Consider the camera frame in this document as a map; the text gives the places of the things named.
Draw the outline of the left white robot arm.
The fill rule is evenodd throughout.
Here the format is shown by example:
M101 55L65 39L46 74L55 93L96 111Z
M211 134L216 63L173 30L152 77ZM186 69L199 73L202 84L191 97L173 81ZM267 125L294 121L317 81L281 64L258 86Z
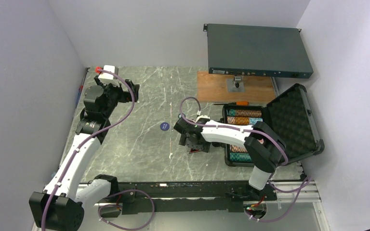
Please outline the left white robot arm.
M109 175L96 176L82 191L78 188L91 158L113 127L109 118L114 109L118 103L136 103L140 85L129 79L119 83L116 78L96 76L94 80L96 84L84 92L84 107L68 154L50 183L29 199L35 224L43 231L77 231L86 208L119 196L118 180Z

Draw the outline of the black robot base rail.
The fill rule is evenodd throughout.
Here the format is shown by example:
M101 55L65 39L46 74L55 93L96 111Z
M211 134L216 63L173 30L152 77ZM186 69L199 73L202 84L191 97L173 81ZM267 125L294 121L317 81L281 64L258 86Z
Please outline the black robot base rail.
M274 202L275 191L265 186L262 191L246 180L119 182L122 196L99 202L119 203L124 215L150 212L215 211L243 212L250 204Z

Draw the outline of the red triangular dealer button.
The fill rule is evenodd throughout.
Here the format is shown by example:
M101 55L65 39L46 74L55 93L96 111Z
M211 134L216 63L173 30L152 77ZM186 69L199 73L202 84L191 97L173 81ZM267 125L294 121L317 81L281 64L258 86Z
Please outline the red triangular dealer button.
M191 149L189 150L189 152L188 152L188 153L189 153L189 154L194 154L194 153L198 153L198 152L200 152L200 150L192 149L192 148L191 148Z

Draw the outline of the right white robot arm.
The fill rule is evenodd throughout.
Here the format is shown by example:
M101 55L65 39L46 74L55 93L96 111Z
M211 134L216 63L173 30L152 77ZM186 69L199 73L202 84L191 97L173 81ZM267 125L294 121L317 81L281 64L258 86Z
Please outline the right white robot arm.
M286 144L265 122L255 125L231 125L200 116L196 122L182 116L173 129L181 134L182 146L207 145L213 142L245 148L253 163L246 193L257 200L278 166L288 163Z

